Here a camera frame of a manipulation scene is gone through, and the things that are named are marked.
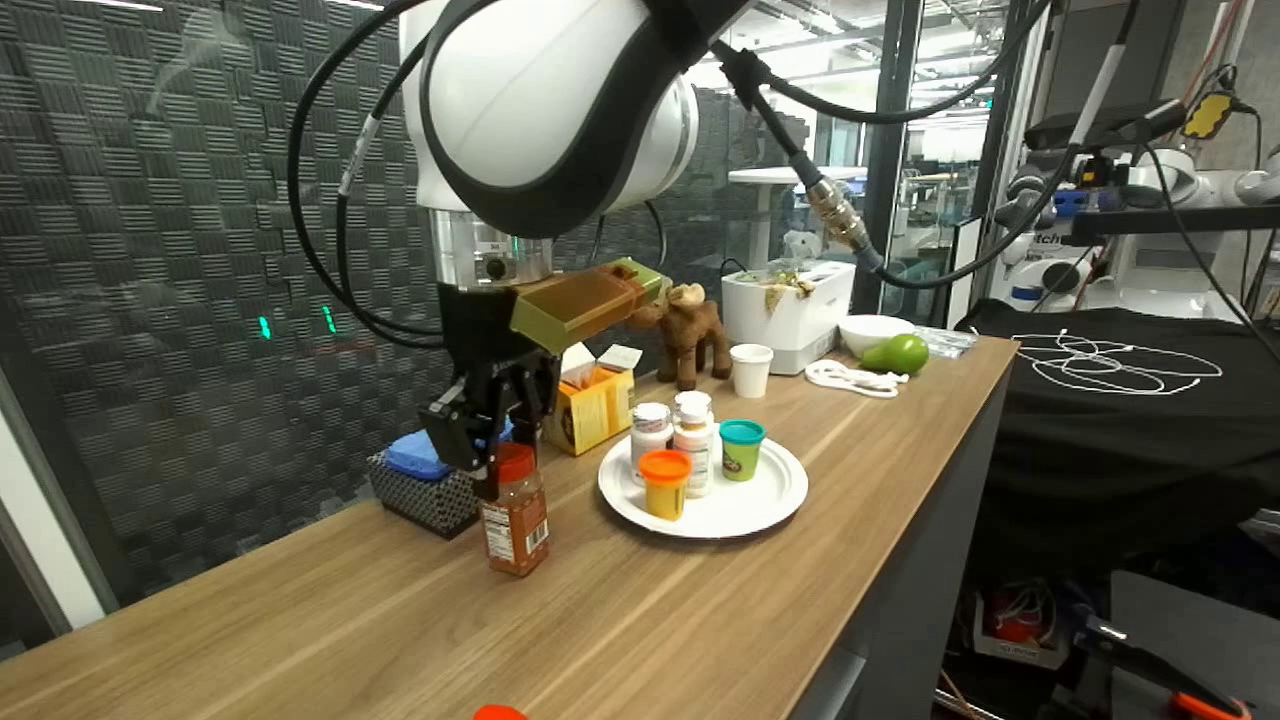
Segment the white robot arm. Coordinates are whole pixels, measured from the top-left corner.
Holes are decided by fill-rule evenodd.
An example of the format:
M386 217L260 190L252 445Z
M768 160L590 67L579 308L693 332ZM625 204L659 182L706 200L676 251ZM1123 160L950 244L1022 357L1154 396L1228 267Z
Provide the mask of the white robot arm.
M668 192L698 148L684 74L750 0L411 0L417 204L433 212L456 382L425 426L449 468L495 497L495 445L537 439L556 359L507 327L551 241Z

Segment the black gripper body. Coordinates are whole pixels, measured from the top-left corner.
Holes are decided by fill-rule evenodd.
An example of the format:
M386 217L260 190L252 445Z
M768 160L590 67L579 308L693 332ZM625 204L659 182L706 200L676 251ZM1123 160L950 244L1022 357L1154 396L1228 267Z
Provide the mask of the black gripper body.
M446 347L453 359L449 387L467 385L473 392L490 392L502 413L502 438L514 431L520 359L549 352L514 332L514 306L514 288L439 288Z

